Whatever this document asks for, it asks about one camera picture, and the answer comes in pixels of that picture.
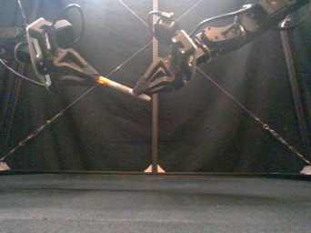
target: wire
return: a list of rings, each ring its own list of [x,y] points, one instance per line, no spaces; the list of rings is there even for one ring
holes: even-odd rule
[[[20,0],[18,0],[18,3],[19,3],[20,13],[22,13],[23,21],[24,21],[24,27],[27,27],[28,24],[27,24],[26,15],[24,15],[24,9],[23,9],[23,5],[22,5]]]
[[[150,27],[153,36],[155,36],[155,31],[154,31],[154,15],[161,16],[161,11],[153,11],[149,14],[149,27]]]
[[[70,4],[67,5],[63,9],[62,9],[62,13],[59,14],[52,26],[55,26],[56,22],[63,18],[64,14],[67,13],[68,10],[71,10],[72,8],[76,8],[76,10],[79,11],[79,14],[80,14],[80,18],[82,18],[82,32],[80,32],[80,35],[79,37],[76,38],[76,40],[70,44],[67,45],[66,47],[70,47],[72,46],[74,44],[76,44],[83,36],[84,36],[84,33],[86,33],[86,20],[84,20],[84,14],[83,14],[83,10],[82,10],[82,7],[80,5],[78,4]]]
[[[34,81],[31,78],[28,78],[27,76],[22,75],[18,71],[15,71],[6,63],[6,61],[0,58],[0,63],[6,66],[6,68],[20,78],[26,79],[27,81],[32,82],[34,84],[39,85],[39,86],[44,86],[42,83]]]
[[[226,19],[226,18],[229,18],[229,17],[234,17],[234,16],[238,16],[238,15],[242,15],[242,14],[246,13],[251,8],[253,8],[253,5],[251,5],[251,4],[247,4],[247,5],[243,5],[243,7],[242,7],[238,11],[235,11],[235,12],[231,12],[231,13],[229,13],[229,14],[219,15],[219,16],[215,16],[215,17],[213,17],[213,18],[209,18],[209,19],[203,20],[203,21],[198,24],[198,26],[197,26],[195,30],[193,31],[190,37],[194,37],[194,36],[197,35],[197,32],[198,32],[198,30],[201,29],[201,27],[202,27],[203,25],[206,25],[206,24],[209,24],[209,23],[213,23],[213,22],[215,22],[215,21],[223,20],[223,19]]]

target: black robotic arm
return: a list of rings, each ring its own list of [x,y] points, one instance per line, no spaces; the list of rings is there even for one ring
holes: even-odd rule
[[[153,95],[182,88],[194,78],[197,65],[239,49],[309,3],[310,0],[261,0],[255,5],[245,4],[234,13],[205,20],[191,35],[181,30],[173,14],[157,13],[159,18],[153,31],[161,42],[170,41],[171,53],[151,64],[134,94]],[[227,17],[235,17],[231,25],[207,27],[209,23]]]

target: black backdrop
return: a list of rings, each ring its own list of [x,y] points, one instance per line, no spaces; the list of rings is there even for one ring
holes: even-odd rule
[[[32,1],[22,2],[30,19]],[[2,26],[20,25],[15,1],[2,0],[0,3]],[[76,51],[104,76],[134,87],[153,62],[154,48],[149,45],[153,37],[146,26],[153,1],[43,0],[39,16],[52,21],[71,3],[82,5],[87,25]],[[238,10],[243,3],[242,0],[159,0],[159,10],[174,12],[182,28],[190,33],[203,19]],[[79,31],[75,11],[68,19]],[[309,17],[290,34],[307,128],[310,29]],[[161,45],[159,55],[169,53],[167,46]],[[92,84],[62,83],[60,92],[55,93],[23,81],[19,90],[16,77],[3,67],[0,72],[3,156],[91,89]],[[34,76],[28,66],[26,74]],[[239,50],[201,65],[195,80],[182,90],[159,95],[159,165],[167,171],[182,172],[299,172],[303,161],[263,130],[209,77],[290,144],[307,153],[279,32],[269,31]],[[16,169],[145,171],[151,164],[151,125],[150,102],[98,86],[7,158],[7,163]]]

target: diagonal cable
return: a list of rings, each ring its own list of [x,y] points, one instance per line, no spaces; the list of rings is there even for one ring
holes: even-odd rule
[[[111,76],[112,74],[114,74],[114,72],[116,71],[116,70],[119,70],[121,68],[122,68],[122,66],[143,51],[143,49],[147,47],[147,46],[150,46],[153,44],[153,41],[116,67],[116,69],[107,75],[107,77],[108,76]],[[0,157],[0,162],[3,162],[6,159],[7,159],[7,157],[10,157],[15,152],[16,152],[16,150],[20,148],[20,147],[23,147],[26,144],[27,144],[27,142],[34,138],[34,137],[36,137],[36,135],[46,129],[46,127],[47,126],[50,126],[51,125],[51,123],[60,117],[60,116],[63,116],[63,114],[67,112],[67,110],[70,110],[70,108],[86,97],[86,95],[98,87],[98,86],[100,86],[100,84],[98,84],[98,85],[95,85],[95,86],[92,86],[84,93],[83,93],[83,95],[62,110],[62,112],[59,113],[59,114],[56,114],[55,115],[55,117],[52,117],[47,122],[46,122],[46,124],[42,126],[42,127],[39,127],[35,131],[34,131],[34,133],[30,135],[30,136],[27,136],[26,137],[26,139],[23,139],[22,140],[22,142],[8,151],[8,153],[3,156],[3,157]]]
[[[301,154],[298,149],[291,146],[285,139],[285,137],[257,117],[251,111],[241,104],[241,102],[234,98],[234,96],[223,89],[223,87],[210,78],[210,76],[202,71],[201,68],[197,68],[202,75],[211,81],[211,83],[221,88],[221,90],[226,93],[226,95],[234,100],[234,102],[243,108],[243,110],[254,117],[254,119],[263,125],[265,130],[270,132],[270,134],[275,137],[275,139],[287,146],[289,150],[305,161],[307,165],[311,166],[311,161],[306,159],[305,155]]]
[[[142,23],[149,27],[147,23],[142,20],[142,18],[139,17],[139,15],[135,13],[135,11],[129,7],[129,5],[119,0],[121,4],[130,10],[130,12],[137,16],[137,18],[142,21]]]
[[[197,8],[197,6],[203,2],[203,0],[201,0],[187,11],[186,13],[179,17],[178,20],[182,20],[182,18]]]

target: gray mat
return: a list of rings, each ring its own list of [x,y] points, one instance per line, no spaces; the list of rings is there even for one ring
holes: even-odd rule
[[[0,184],[0,232],[311,232],[306,181],[59,174]]]

